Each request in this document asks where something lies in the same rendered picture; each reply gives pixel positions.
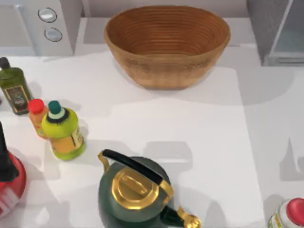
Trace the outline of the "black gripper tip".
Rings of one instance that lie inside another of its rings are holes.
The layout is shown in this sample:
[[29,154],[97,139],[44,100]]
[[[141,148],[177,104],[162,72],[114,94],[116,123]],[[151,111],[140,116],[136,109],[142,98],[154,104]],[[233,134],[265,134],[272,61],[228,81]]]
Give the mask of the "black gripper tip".
[[10,158],[6,146],[2,123],[0,122],[0,182],[12,182],[19,176],[19,171]]

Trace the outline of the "brown wicker basket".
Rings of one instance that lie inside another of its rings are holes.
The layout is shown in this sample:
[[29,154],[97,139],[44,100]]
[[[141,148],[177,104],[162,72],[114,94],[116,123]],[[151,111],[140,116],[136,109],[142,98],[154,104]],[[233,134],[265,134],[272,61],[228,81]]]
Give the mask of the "brown wicker basket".
[[231,38],[218,15],[190,6],[156,5],[111,18],[104,39],[124,72],[146,89],[179,90],[204,77]]

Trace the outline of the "white bottle with red cap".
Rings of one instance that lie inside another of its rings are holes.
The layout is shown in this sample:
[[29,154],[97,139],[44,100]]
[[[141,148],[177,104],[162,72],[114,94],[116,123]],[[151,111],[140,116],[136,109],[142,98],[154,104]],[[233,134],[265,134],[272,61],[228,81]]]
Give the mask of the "white bottle with red cap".
[[268,228],[304,228],[304,198],[284,201],[270,217]]

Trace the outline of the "pale microwave oven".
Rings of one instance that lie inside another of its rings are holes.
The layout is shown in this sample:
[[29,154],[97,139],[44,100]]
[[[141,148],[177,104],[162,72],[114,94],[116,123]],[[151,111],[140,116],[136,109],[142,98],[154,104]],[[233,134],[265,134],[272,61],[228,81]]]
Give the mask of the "pale microwave oven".
[[[57,13],[53,23],[43,22],[38,10],[52,8]],[[72,56],[83,13],[81,0],[0,0],[0,57]],[[51,42],[44,31],[56,28],[63,38]]]

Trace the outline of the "green and gold kettle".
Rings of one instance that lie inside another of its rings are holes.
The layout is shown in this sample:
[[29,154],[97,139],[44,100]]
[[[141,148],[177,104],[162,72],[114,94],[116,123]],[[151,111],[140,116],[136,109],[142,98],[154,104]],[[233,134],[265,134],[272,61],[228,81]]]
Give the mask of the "green and gold kettle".
[[201,228],[201,220],[172,208],[174,190],[155,161],[105,149],[98,155],[104,173],[98,209],[104,228]]

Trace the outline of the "yellow-green bottle with green cap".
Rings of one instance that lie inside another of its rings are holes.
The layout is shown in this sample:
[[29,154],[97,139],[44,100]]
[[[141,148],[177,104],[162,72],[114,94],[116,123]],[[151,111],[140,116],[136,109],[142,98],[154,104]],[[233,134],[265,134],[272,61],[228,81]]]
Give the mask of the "yellow-green bottle with green cap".
[[78,117],[59,101],[48,103],[48,112],[41,121],[41,127],[57,158],[72,160],[84,152],[85,140],[80,132]]

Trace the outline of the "orange bottle with red cap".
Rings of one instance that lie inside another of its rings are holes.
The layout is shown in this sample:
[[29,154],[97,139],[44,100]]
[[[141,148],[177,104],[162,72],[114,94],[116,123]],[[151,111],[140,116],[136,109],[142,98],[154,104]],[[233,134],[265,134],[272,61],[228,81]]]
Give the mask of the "orange bottle with red cap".
[[42,119],[48,113],[48,108],[41,99],[35,98],[28,102],[29,117],[39,137],[47,139],[42,127]]

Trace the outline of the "microwave knob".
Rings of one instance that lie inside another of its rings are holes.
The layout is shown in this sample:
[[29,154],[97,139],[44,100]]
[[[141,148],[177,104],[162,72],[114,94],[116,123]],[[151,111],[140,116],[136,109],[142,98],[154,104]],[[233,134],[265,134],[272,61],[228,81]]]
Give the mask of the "microwave knob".
[[52,8],[38,10],[38,17],[46,23],[53,23],[57,20],[57,13]]
[[44,36],[47,40],[51,42],[59,42],[63,38],[61,31],[57,28],[46,29],[44,31]]

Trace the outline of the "dark green bottle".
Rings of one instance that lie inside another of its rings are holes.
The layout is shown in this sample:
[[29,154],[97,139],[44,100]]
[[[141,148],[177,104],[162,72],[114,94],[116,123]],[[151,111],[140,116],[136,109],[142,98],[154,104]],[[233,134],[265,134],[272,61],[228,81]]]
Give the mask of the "dark green bottle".
[[12,67],[6,57],[0,57],[0,88],[16,115],[28,114],[32,94],[19,67]]

